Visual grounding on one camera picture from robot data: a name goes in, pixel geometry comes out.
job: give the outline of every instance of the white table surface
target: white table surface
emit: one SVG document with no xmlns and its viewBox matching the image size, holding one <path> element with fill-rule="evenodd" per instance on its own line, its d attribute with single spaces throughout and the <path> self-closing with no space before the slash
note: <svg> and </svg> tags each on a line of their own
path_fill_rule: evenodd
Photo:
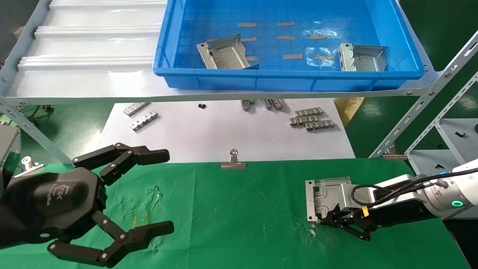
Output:
<svg viewBox="0 0 478 269">
<path fill-rule="evenodd" d="M 133 117 L 123 110 L 130 103 L 115 104 L 101 134 L 100 147 L 121 142 L 149 149 L 166 148 L 170 162 L 224 162 L 229 150 L 237 149 L 239 161 L 276 161 L 355 158 L 332 99 L 285 99 L 281 111 L 267 110 L 260 100 L 246 112 L 240 101 L 151 103 Z M 294 111 L 321 107 L 323 120 L 335 128 L 306 132 L 290 127 Z M 134 132 L 128 126 L 154 110 L 160 117 Z"/>
</svg>

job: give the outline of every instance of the black cable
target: black cable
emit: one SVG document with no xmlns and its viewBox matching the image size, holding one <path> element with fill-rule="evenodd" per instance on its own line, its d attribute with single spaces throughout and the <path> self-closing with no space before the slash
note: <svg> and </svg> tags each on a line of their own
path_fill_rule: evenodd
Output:
<svg viewBox="0 0 478 269">
<path fill-rule="evenodd" d="M 361 189 L 361 188 L 366 188 L 366 187 L 370 187 L 370 185 L 357 185 L 355 186 L 352 191 L 351 191 L 351 198 L 352 200 L 359 204 L 359 205 L 363 205 L 363 206 L 367 206 L 368 208 L 371 208 L 373 206 L 376 206 L 378 204 L 382 204 L 382 203 L 385 203 L 386 201 L 389 201 L 393 198 L 396 198 L 402 194 L 405 194 L 405 193 L 408 193 L 408 192 L 411 192 L 411 191 L 415 191 L 415 190 L 419 190 L 419 189 L 424 189 L 426 188 L 426 186 L 423 186 L 423 185 L 419 185 L 419 186 L 416 186 L 417 184 L 420 184 L 420 183 L 424 183 L 424 182 L 427 182 L 427 181 L 430 181 L 430 180 L 434 180 L 434 179 L 442 179 L 442 178 L 449 178 L 449 177 L 456 177 L 456 176 L 463 176 L 463 175 L 467 175 L 467 174 L 472 174 L 472 173 L 476 173 L 478 172 L 478 168 L 474 168 L 474 169 L 469 169 L 469 170 L 464 170 L 464 171 L 460 171 L 460 172 L 452 172 L 452 173 L 446 173 L 446 174 L 438 174 L 438 175 L 434 175 L 434 176 L 429 176 L 429 177 L 426 177 L 426 178 L 422 178 L 422 179 L 417 179 L 417 180 L 414 180 L 414 181 L 411 181 L 410 183 L 408 184 L 405 184 L 403 185 L 402 187 L 394 190 L 394 191 L 391 191 L 389 189 L 387 189 L 386 187 L 384 189 L 387 189 L 388 191 L 391 191 L 389 192 L 389 194 L 383 196 L 382 198 L 380 199 L 377 199 L 375 202 L 372 202 L 372 203 L 364 203 L 364 202 L 360 202 L 359 200 L 357 200 L 355 198 L 355 191 L 357 189 Z M 372 185 L 373 187 L 372 188 L 376 188 L 376 189 L 382 189 L 383 187 L 379 187 L 379 186 L 375 186 L 375 185 Z"/>
</svg>

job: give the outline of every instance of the silver metal part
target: silver metal part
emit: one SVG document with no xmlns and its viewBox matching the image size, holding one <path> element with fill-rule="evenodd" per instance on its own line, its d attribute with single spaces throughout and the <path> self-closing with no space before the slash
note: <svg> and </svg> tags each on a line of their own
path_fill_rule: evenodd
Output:
<svg viewBox="0 0 478 269">
<path fill-rule="evenodd" d="M 325 218 L 339 204 L 339 192 L 342 184 L 351 184 L 349 177 L 307 180 L 305 182 L 305 200 L 307 205 L 307 221 L 316 224 L 319 218 Z"/>
<path fill-rule="evenodd" d="M 311 34 L 309 39 L 326 39 L 327 36 L 325 34 Z"/>
<path fill-rule="evenodd" d="M 290 118 L 289 121 L 290 121 L 289 122 L 290 126 L 298 126 L 298 125 L 302 125 L 306 123 L 318 122 L 320 120 L 317 116 L 311 115 L 311 116 Z"/>
<path fill-rule="evenodd" d="M 238 151 L 236 149 L 232 149 L 229 151 L 229 162 L 221 163 L 221 168 L 222 169 L 244 169 L 246 168 L 246 164 L 238 162 Z"/>
<path fill-rule="evenodd" d="M 257 27 L 255 22 L 240 22 L 238 27 Z"/>
<path fill-rule="evenodd" d="M 284 107 L 284 103 L 280 99 L 272 99 L 271 103 L 276 110 L 281 110 Z"/>
<path fill-rule="evenodd" d="M 246 47 L 240 39 L 240 34 L 196 46 L 208 69 L 244 69 L 251 66 L 246 59 Z"/>
<path fill-rule="evenodd" d="M 383 72 L 387 67 L 385 52 L 388 48 L 387 46 L 342 43 L 338 49 L 340 70 Z"/>
<path fill-rule="evenodd" d="M 298 60 L 298 59 L 303 59 L 304 55 L 302 54 L 284 54 L 282 56 L 284 60 Z"/>
<path fill-rule="evenodd" d="M 295 35 L 278 35 L 279 40 L 295 40 Z"/>
<path fill-rule="evenodd" d="M 242 106 L 243 110 L 249 110 L 250 108 L 249 100 L 241 100 L 240 105 Z"/>
<path fill-rule="evenodd" d="M 267 109 L 272 108 L 272 102 L 270 99 L 261 99 L 261 101 Z"/>
<path fill-rule="evenodd" d="M 304 110 L 297 110 L 295 112 L 295 115 L 297 117 L 304 117 L 304 116 L 320 116 L 324 114 L 324 111 L 320 107 L 316 108 L 309 108 L 309 109 L 304 109 Z"/>
<path fill-rule="evenodd" d="M 283 26 L 291 26 L 291 25 L 294 25 L 294 24 L 295 24 L 295 22 L 278 22 L 277 26 L 283 27 Z"/>
<path fill-rule="evenodd" d="M 321 129 L 330 129 L 334 127 L 335 127 L 335 123 L 332 120 L 305 124 L 305 130 L 308 132 L 314 131 L 314 130 L 321 130 Z"/>
<path fill-rule="evenodd" d="M 149 105 L 149 102 L 143 102 L 143 103 L 134 103 L 131 106 L 127 107 L 127 109 L 123 110 L 123 112 L 131 117 L 134 114 L 138 113 L 140 110 L 142 110 L 145 106 Z"/>
<path fill-rule="evenodd" d="M 158 112 L 151 111 L 148 114 L 141 117 L 140 119 L 132 122 L 130 124 L 130 128 L 136 132 L 156 118 L 158 118 Z"/>
</svg>

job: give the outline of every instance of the metal clip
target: metal clip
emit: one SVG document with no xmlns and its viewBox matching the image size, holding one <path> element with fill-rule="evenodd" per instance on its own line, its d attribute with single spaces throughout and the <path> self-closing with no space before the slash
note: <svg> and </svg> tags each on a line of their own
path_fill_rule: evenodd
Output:
<svg viewBox="0 0 478 269">
<path fill-rule="evenodd" d="M 236 149 L 232 149 L 229 151 L 229 162 L 228 163 L 221 163 L 222 169 L 244 169 L 246 168 L 245 163 L 238 163 L 238 151 Z"/>
</svg>

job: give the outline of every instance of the small black part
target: small black part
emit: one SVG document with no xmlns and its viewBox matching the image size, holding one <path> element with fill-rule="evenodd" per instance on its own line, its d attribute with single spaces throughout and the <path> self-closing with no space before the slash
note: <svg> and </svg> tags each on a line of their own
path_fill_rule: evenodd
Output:
<svg viewBox="0 0 478 269">
<path fill-rule="evenodd" d="M 455 132 L 455 134 L 458 135 L 461 138 L 463 138 L 466 135 L 466 133 L 460 134 L 459 132 Z"/>
</svg>

